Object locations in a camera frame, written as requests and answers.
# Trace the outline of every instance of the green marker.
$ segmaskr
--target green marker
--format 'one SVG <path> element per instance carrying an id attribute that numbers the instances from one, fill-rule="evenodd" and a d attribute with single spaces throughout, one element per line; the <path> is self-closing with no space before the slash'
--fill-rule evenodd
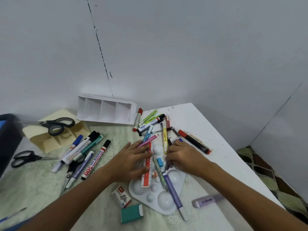
<path id="1" fill-rule="evenodd" d="M 104 138 L 104 135 L 98 136 L 92 143 L 90 143 L 87 147 L 85 147 L 78 155 L 76 155 L 73 159 L 73 161 L 78 160 L 82 155 L 86 154 L 87 151 L 90 150 L 91 147 L 93 147 L 95 144 L 97 144 L 99 141 L 101 141 Z"/>
<path id="2" fill-rule="evenodd" d="M 147 120 L 144 124 L 148 124 L 149 122 L 153 121 L 155 118 L 158 118 L 160 115 L 157 115 L 155 117 L 150 118 L 149 120 Z"/>
<path id="3" fill-rule="evenodd" d="M 156 114 L 156 112 L 157 112 L 157 109 L 155 109 L 153 112 L 151 112 L 145 119 L 143 119 L 142 123 L 140 123 L 139 126 L 141 126 L 143 123 L 145 123 L 147 120 L 149 120 L 151 118 L 151 116 Z"/>

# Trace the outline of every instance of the light green pen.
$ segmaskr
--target light green pen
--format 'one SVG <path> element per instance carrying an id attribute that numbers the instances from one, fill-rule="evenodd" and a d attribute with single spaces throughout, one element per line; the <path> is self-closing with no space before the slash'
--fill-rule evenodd
<path id="1" fill-rule="evenodd" d="M 153 161 L 154 161 L 154 164 L 155 164 L 155 167 L 156 167 L 157 174 L 158 174 L 159 179 L 160 179 L 160 183 L 161 183 L 162 187 L 163 187 L 166 191 L 168 191 L 167 183 L 166 183 L 165 178 L 164 178 L 164 176 L 163 176 L 163 173 L 161 172 L 161 169 L 160 169 L 160 167 L 159 167 L 159 165 L 158 165 L 158 163 L 157 163 L 157 158 L 156 158 L 155 155 L 153 155 Z"/>
<path id="2" fill-rule="evenodd" d="M 78 160 L 82 155 L 86 154 L 86 152 L 88 152 L 90 150 L 91 147 L 93 147 L 94 145 L 96 145 L 99 141 L 101 141 L 104 138 L 104 135 L 100 135 L 98 136 L 92 143 L 90 143 L 87 147 L 85 147 L 80 153 L 78 153 L 73 161 Z"/>
<path id="3" fill-rule="evenodd" d="M 151 118 L 151 116 L 156 114 L 156 112 L 157 112 L 157 109 L 155 109 L 153 112 L 151 112 L 145 119 L 143 119 L 142 123 L 140 123 L 139 126 L 141 126 L 143 123 L 145 123 L 147 120 L 149 120 Z"/>
<path id="4" fill-rule="evenodd" d="M 155 117 L 150 118 L 149 120 L 147 120 L 144 124 L 148 124 L 149 122 L 153 121 L 155 118 L 158 118 L 160 115 L 157 115 Z"/>

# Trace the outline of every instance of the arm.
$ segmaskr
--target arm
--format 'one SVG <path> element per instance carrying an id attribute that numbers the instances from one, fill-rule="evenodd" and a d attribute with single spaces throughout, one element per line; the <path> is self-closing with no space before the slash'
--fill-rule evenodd
<path id="1" fill-rule="evenodd" d="M 19 230 L 70 230 L 87 207 L 111 183 L 140 178 L 142 174 L 149 171 L 148 167 L 134 169 L 137 161 L 152 155 L 151 152 L 144 153 L 149 148 L 148 145 L 136 148 L 141 142 L 126 144 L 106 165 L 48 205 Z"/>
<path id="2" fill-rule="evenodd" d="M 201 177 L 218 190 L 254 230 L 308 229 L 305 223 L 210 162 L 188 143 L 177 140 L 167 153 L 166 160 L 173 160 L 179 169 Z"/>

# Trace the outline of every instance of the white paper organizer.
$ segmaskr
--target white paper organizer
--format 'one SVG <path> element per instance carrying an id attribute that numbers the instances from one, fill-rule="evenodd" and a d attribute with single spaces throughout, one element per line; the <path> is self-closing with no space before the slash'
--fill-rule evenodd
<path id="1" fill-rule="evenodd" d="M 133 125 L 136 116 L 137 104 L 132 101 L 87 93 L 78 96 L 79 120 Z"/>

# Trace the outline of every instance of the black scissors handle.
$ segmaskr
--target black scissors handle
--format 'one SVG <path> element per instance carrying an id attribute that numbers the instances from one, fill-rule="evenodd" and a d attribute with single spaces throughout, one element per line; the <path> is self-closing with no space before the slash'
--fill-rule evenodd
<path id="1" fill-rule="evenodd" d="M 26 163 L 34 162 L 42 159 L 41 156 L 35 155 L 34 151 L 22 151 L 14 156 L 14 161 L 11 163 L 12 168 L 19 168 Z"/>
<path id="2" fill-rule="evenodd" d="M 41 124 L 41 126 L 48 128 L 48 134 L 51 136 L 57 136 L 64 131 L 64 127 L 73 127 L 75 125 L 75 120 L 71 118 L 58 118 L 56 120 L 46 121 L 46 123 Z"/>

